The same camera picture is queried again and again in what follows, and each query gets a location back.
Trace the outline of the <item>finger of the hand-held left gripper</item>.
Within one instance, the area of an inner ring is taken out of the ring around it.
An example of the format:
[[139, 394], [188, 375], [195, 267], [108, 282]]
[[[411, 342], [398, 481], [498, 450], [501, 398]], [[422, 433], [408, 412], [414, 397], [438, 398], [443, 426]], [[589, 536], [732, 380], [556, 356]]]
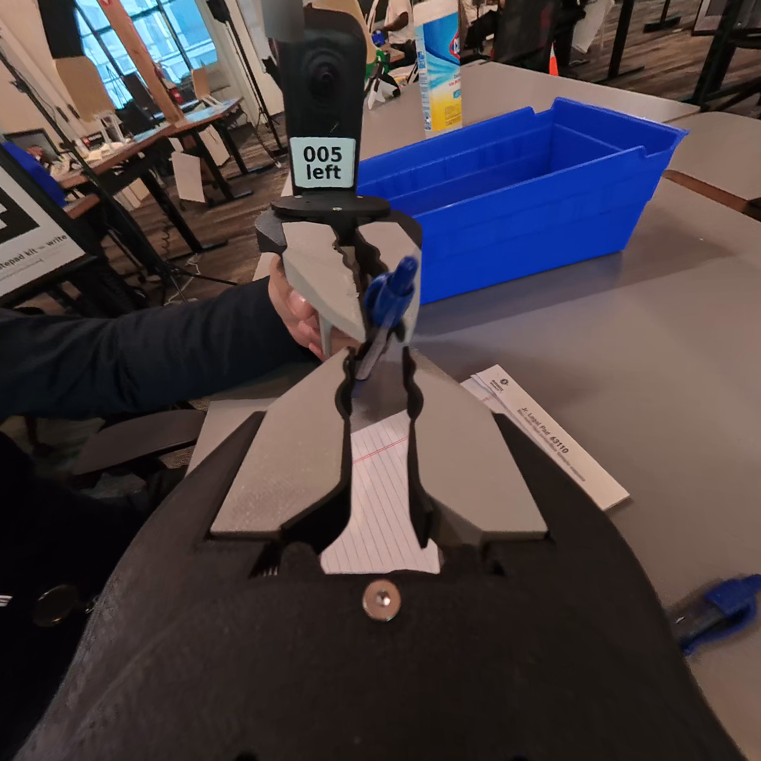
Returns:
[[[360, 225], [356, 234], [356, 260], [359, 272], [364, 278], [362, 296], [364, 311], [367, 290], [376, 277], [394, 271], [405, 256], [414, 256], [419, 261], [412, 304], [407, 309], [402, 323], [392, 333], [403, 346], [408, 346], [412, 342], [419, 315], [422, 284], [421, 246], [422, 229], [413, 220], [368, 222]], [[365, 316], [372, 327], [366, 311]]]
[[367, 336], [358, 283], [334, 230], [317, 222], [283, 222], [281, 226], [286, 279], [317, 311], [324, 356], [333, 353], [335, 328], [362, 344]]

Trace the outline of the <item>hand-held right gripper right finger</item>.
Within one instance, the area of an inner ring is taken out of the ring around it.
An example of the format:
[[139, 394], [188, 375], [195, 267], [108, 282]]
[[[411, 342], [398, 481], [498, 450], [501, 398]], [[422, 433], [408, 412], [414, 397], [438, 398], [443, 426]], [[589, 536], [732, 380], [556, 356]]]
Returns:
[[490, 408], [413, 348], [403, 350], [409, 517], [419, 546], [535, 540], [547, 524]]

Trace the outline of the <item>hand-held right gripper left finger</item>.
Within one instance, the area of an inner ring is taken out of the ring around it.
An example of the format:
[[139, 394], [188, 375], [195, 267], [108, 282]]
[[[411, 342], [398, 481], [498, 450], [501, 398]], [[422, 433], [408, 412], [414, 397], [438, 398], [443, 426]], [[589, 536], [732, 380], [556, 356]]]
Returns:
[[270, 405], [210, 534], [305, 543], [322, 553], [351, 514], [356, 353], [339, 350]]

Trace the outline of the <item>blue retractable pen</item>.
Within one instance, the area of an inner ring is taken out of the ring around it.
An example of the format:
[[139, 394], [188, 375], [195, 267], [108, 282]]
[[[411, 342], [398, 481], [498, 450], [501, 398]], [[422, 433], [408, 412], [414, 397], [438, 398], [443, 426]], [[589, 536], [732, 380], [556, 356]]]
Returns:
[[759, 614], [760, 574], [733, 577], [692, 595], [667, 612], [683, 655], [724, 641], [752, 625]]
[[365, 311], [375, 336], [356, 369], [356, 380], [366, 381], [384, 354], [391, 334], [402, 323], [415, 295], [419, 261], [405, 256], [392, 272], [376, 277], [365, 296]]

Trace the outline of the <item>white lined legal pad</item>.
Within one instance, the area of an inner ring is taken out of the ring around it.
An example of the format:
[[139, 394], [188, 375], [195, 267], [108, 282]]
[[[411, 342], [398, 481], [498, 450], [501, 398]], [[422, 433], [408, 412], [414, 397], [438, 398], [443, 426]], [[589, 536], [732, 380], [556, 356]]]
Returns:
[[[471, 376], [462, 387], [532, 438], [602, 510], [630, 494], [502, 367]], [[439, 573], [441, 553], [422, 549], [409, 523], [406, 475], [409, 416], [391, 415], [352, 433], [352, 516], [320, 557], [327, 574]]]

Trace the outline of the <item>large blue plastic bin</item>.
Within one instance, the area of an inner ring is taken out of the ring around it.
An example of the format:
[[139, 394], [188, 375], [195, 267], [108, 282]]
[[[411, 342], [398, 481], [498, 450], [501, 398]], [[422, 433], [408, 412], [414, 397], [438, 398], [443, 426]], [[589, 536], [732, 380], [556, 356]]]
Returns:
[[422, 227], [429, 304], [624, 250], [686, 134], [557, 98], [368, 157], [358, 191]]

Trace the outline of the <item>wooden office desk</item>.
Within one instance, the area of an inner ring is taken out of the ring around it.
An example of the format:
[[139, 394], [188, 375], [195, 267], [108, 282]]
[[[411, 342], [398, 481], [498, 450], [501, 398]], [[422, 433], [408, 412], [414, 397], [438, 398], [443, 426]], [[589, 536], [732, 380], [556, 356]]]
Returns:
[[193, 139], [201, 161], [208, 166], [212, 175], [212, 184], [222, 194], [224, 203], [250, 195], [250, 192], [240, 195], [233, 192], [227, 177], [223, 176], [221, 167], [216, 164], [211, 151], [202, 140], [203, 131], [212, 127], [221, 138], [224, 147], [240, 171], [239, 175], [251, 174], [227, 128], [228, 117], [240, 109], [241, 101], [240, 98], [226, 100], [218, 106], [206, 107], [191, 113], [174, 125], [169, 124], [143, 132], [127, 145], [112, 151], [107, 157], [92, 165], [81, 159], [79, 168], [63, 174], [56, 182], [67, 191], [72, 191], [86, 184], [95, 185], [99, 188], [100, 193], [114, 196], [126, 189], [132, 182], [140, 180], [161, 208], [167, 221], [180, 234], [192, 254], [202, 254], [220, 249], [227, 245], [226, 241], [204, 245], [198, 240], [190, 226], [185, 222], [179, 209], [153, 175], [152, 170], [157, 164], [158, 151], [164, 142], [171, 138], [182, 141], [189, 137]]

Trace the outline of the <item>grey desk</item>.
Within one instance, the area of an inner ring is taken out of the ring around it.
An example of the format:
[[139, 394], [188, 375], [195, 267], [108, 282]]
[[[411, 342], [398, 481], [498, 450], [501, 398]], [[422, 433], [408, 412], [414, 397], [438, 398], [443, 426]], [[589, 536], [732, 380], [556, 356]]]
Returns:
[[[655, 122], [684, 104], [485, 63], [463, 121], [556, 97]], [[670, 606], [759, 574], [759, 224], [662, 179], [623, 252], [422, 307], [415, 347], [452, 377], [500, 365], [630, 494], [609, 516]], [[759, 759], [759, 623], [690, 659]]]

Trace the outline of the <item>disinfecting wipes canister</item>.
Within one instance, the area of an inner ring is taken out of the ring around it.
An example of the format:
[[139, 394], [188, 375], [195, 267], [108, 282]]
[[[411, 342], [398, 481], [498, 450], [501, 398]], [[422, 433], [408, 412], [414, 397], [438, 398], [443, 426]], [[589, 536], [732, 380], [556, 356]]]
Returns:
[[424, 134], [432, 138], [462, 127], [459, 5], [413, 5], [413, 24]]

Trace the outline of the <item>white hanging paper sheet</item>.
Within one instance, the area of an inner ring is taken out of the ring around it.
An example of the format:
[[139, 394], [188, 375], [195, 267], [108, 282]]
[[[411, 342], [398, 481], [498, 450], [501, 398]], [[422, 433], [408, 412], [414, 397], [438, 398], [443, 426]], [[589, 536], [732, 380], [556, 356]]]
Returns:
[[206, 204], [201, 160], [183, 151], [174, 151], [170, 159], [179, 198], [186, 202]]

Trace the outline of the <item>black mesh office chair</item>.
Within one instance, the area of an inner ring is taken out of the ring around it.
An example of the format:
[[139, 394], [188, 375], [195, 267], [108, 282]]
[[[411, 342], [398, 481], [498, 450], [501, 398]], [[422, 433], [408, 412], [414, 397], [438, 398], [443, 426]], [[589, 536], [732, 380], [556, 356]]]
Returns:
[[500, 2], [492, 60], [547, 73], [563, 10], [561, 1]]

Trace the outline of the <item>person's dark clothing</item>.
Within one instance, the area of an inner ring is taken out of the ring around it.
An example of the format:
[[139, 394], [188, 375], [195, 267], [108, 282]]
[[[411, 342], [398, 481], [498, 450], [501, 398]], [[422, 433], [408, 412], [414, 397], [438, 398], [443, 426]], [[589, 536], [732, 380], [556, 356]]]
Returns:
[[12, 759], [43, 715], [77, 651], [85, 615], [53, 626], [34, 622], [37, 601], [56, 587], [80, 600], [100, 594], [130, 542], [185, 476], [153, 475], [144, 490], [95, 499], [40, 476], [33, 461], [1, 436], [2, 608], [1, 754]]

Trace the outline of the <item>round dark badge reel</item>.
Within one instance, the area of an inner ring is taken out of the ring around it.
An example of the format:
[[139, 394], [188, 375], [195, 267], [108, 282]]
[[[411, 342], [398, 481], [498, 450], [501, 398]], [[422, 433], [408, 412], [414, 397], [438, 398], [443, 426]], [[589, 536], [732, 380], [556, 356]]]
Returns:
[[79, 592], [74, 585], [57, 585], [40, 595], [33, 604], [32, 620], [41, 628], [62, 623], [79, 605]]

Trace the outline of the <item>black box speaker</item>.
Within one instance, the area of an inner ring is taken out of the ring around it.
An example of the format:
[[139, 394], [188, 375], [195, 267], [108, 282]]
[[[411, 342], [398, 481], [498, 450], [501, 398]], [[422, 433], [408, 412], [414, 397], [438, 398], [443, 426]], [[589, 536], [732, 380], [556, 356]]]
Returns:
[[40, 0], [37, 5], [52, 59], [84, 56], [75, 1]]

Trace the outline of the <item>wooden support post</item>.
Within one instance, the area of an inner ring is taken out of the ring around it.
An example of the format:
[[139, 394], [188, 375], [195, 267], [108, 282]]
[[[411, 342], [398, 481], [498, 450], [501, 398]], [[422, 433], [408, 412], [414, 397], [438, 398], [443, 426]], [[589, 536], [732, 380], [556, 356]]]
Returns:
[[157, 73], [155, 62], [122, 3], [120, 1], [99, 1], [98, 4], [166, 120], [171, 125], [182, 122], [184, 120], [182, 110], [170, 95], [169, 90], [166, 89], [163, 78]]

